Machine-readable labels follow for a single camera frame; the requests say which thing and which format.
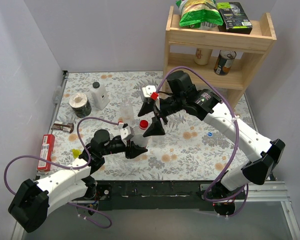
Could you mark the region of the red-label clear bottle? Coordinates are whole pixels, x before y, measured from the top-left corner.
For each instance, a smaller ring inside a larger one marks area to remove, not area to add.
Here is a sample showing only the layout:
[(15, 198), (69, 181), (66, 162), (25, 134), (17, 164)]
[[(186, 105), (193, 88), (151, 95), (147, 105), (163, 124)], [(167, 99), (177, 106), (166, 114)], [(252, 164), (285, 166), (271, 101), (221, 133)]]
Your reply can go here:
[(144, 132), (146, 131), (146, 128), (143, 129), (139, 125), (134, 129), (134, 136), (131, 139), (131, 141), (142, 148), (146, 148), (147, 144), (149, 142), (149, 137), (143, 137)]

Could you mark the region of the red bottle cap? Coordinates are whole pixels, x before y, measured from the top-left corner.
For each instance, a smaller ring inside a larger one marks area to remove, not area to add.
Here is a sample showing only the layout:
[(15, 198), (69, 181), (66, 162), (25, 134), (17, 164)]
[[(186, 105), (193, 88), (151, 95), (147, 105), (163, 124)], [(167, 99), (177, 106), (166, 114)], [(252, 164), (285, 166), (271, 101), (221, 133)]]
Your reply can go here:
[(142, 130), (146, 130), (149, 126), (149, 122), (147, 120), (141, 120), (139, 122), (139, 128)]

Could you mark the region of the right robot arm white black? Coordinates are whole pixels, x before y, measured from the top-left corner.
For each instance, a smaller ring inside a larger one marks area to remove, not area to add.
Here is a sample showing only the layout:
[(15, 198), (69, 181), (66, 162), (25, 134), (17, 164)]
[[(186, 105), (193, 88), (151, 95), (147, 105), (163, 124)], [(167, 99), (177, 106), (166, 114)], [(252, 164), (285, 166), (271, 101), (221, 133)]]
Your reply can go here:
[(166, 81), (171, 93), (159, 98), (158, 87), (148, 85), (141, 89), (142, 107), (138, 116), (154, 113), (152, 123), (144, 137), (163, 136), (167, 117), (181, 110), (214, 127), (234, 143), (233, 150), (241, 150), (248, 162), (235, 169), (225, 168), (203, 193), (210, 202), (225, 201), (253, 183), (263, 185), (279, 163), (286, 147), (281, 139), (271, 140), (248, 126), (234, 114), (230, 104), (214, 88), (198, 90), (188, 73), (178, 70), (170, 73)]

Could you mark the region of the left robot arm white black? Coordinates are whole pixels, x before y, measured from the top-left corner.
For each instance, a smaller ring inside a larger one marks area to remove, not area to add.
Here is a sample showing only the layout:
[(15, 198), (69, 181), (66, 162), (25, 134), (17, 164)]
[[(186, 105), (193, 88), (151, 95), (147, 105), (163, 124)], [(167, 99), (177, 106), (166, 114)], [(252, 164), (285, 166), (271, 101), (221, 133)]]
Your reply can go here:
[(92, 174), (103, 166), (106, 155), (124, 153), (127, 159), (134, 159), (148, 151), (120, 135), (110, 138), (105, 129), (97, 130), (86, 148), (67, 169), (36, 182), (27, 179), (20, 185), (8, 212), (27, 233), (38, 229), (49, 214), (68, 202), (94, 199), (97, 185)]

